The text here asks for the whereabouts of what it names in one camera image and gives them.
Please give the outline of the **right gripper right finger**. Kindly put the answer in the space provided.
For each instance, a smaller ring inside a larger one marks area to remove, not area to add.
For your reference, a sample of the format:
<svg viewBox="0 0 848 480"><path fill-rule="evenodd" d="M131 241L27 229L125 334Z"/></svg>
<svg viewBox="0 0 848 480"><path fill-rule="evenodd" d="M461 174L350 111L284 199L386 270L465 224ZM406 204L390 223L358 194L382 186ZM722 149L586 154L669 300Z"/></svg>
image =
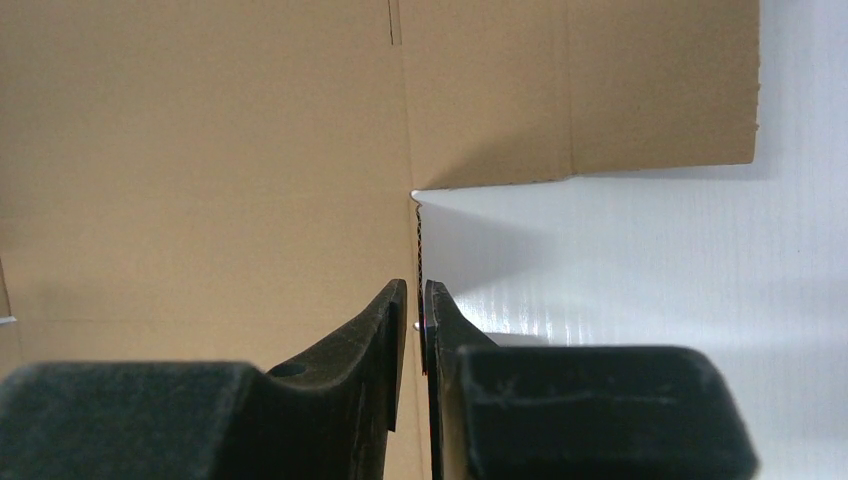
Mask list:
<svg viewBox="0 0 848 480"><path fill-rule="evenodd" d="M420 291L436 479L751 479L724 377L681 346L503 346Z"/></svg>

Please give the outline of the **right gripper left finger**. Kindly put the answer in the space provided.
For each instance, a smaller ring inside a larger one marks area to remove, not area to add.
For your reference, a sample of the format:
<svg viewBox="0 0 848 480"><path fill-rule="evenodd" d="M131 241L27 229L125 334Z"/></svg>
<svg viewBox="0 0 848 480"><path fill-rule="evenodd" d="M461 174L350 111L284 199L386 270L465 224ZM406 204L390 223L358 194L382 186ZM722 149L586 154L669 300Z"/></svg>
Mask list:
<svg viewBox="0 0 848 480"><path fill-rule="evenodd" d="M396 428L407 286L300 354L43 362L1 385L5 479L379 479Z"/></svg>

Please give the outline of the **brown cardboard box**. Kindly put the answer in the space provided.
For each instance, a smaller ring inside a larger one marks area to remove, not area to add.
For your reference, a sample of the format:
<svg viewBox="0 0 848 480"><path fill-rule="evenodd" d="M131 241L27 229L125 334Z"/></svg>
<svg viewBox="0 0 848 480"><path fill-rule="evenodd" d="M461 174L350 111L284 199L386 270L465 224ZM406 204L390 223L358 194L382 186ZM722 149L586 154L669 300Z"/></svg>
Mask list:
<svg viewBox="0 0 848 480"><path fill-rule="evenodd" d="M379 479L432 475L416 191L750 162L756 1L5 1L1 385L262 371L407 286Z"/></svg>

